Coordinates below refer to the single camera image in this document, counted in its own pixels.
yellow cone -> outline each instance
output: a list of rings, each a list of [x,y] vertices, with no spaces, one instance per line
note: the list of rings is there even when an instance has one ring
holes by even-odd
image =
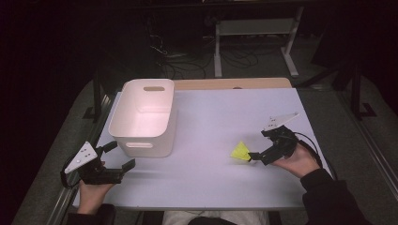
[[[234,151],[231,153],[232,158],[238,158],[242,160],[249,161],[251,157],[249,156],[249,149],[243,142],[240,142],[235,147]]]

white table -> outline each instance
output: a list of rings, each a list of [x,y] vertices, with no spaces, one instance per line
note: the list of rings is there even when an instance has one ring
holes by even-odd
[[[304,189],[295,176],[272,165],[265,167],[261,161],[249,163],[230,157],[240,141],[252,152],[270,147],[271,141],[260,133],[269,117],[294,112],[299,117],[286,126],[317,145],[296,89],[176,91],[175,105],[178,116],[172,154],[136,158],[136,167],[125,174],[122,184],[111,189],[106,203],[137,210],[303,207]],[[114,140],[108,132],[110,118],[99,146]],[[102,160],[108,168],[120,168],[130,158],[117,147]],[[73,205],[78,204],[79,195]]]

person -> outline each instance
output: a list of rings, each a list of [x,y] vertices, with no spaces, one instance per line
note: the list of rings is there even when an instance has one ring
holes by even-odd
[[[298,143],[291,157],[272,163],[300,179],[306,189],[302,200],[308,215],[308,225],[356,224],[370,225],[360,211],[354,196],[347,189],[345,181],[335,181],[325,169],[321,169],[309,150]],[[86,185],[80,183],[81,201],[77,214],[69,214],[68,224],[100,224],[99,212],[104,207],[104,196],[113,185]],[[195,217],[189,225],[233,225],[219,217]]]

bin handle cutout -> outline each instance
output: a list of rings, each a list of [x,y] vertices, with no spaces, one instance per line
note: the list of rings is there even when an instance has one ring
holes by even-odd
[[[148,92],[157,92],[157,91],[164,91],[164,87],[162,86],[146,86],[144,87],[144,91]]]
[[[126,146],[130,148],[152,148],[153,144],[148,142],[127,142]]]

hand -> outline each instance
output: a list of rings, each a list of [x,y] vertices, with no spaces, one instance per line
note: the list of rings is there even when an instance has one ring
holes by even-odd
[[[291,157],[278,159],[274,161],[272,165],[282,167],[298,178],[301,178],[314,170],[320,169],[315,158],[313,158],[310,152],[299,143]]]
[[[80,181],[80,205],[78,214],[96,215],[103,203],[106,193],[115,184],[106,185],[87,185],[83,180]]]

